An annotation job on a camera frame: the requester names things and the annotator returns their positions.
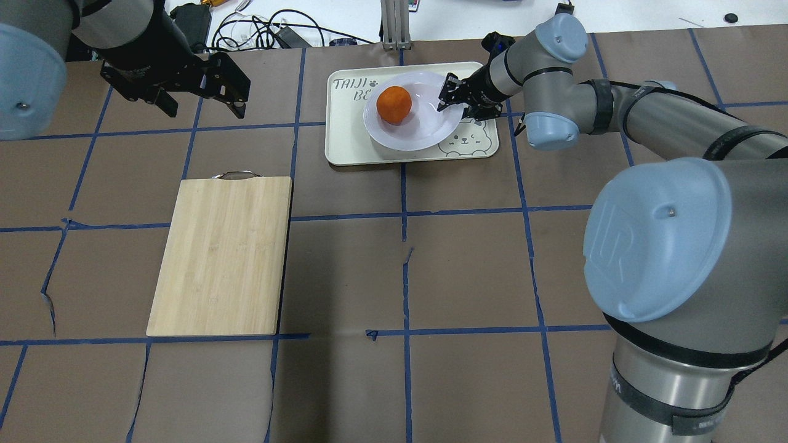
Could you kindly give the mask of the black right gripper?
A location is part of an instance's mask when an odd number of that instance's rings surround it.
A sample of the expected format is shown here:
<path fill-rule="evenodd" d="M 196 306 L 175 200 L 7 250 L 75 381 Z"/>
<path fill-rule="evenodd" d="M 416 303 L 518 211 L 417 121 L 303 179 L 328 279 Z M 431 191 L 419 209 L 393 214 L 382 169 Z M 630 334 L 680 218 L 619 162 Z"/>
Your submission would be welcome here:
<path fill-rule="evenodd" d="M 438 94 L 436 112 L 462 114 L 464 119 L 486 121 L 498 118 L 503 112 L 502 103 L 509 96 L 493 83 L 491 68 L 493 58 L 465 79 L 448 73 Z"/>

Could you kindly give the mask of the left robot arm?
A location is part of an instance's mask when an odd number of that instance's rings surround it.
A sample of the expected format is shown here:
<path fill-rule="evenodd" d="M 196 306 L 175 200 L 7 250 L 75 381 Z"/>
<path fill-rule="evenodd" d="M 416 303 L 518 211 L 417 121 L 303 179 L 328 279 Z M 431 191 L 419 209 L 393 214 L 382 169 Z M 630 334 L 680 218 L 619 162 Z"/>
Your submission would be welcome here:
<path fill-rule="evenodd" d="M 122 97 L 174 118 L 174 92 L 214 99 L 242 119 L 251 82 L 228 54 L 202 59 L 163 1 L 3 1 L 1 137 L 36 137 L 66 84 L 71 37 L 101 56 L 101 77 Z"/>

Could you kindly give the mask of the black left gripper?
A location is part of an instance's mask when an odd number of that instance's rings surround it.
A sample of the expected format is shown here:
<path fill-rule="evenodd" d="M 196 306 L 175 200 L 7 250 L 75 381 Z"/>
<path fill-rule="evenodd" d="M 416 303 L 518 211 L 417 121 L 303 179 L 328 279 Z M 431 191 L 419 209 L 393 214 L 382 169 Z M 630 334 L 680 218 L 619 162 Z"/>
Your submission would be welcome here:
<path fill-rule="evenodd" d="M 203 60 L 192 53 L 185 36 L 163 9 L 154 9 L 140 36 L 120 47 L 101 49 L 101 75 L 130 102 L 155 105 L 175 118 L 179 103 L 173 92 L 188 92 L 224 103 L 244 119 L 251 81 L 228 54 Z"/>

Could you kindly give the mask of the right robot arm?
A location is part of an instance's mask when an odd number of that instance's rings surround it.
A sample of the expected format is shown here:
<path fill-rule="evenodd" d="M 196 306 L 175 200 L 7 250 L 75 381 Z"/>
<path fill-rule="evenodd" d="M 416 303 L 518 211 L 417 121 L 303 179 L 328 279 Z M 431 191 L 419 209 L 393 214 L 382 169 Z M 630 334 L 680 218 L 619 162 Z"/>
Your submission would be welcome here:
<path fill-rule="evenodd" d="M 616 332 L 601 442 L 711 442 L 737 385 L 786 349 L 786 137 L 667 82 L 574 83 L 587 50 L 561 12 L 520 41 L 490 34 L 489 61 L 448 74 L 439 110 L 498 117 L 522 94 L 537 150 L 619 132 L 662 161 L 600 192 L 585 228 L 589 294 Z"/>

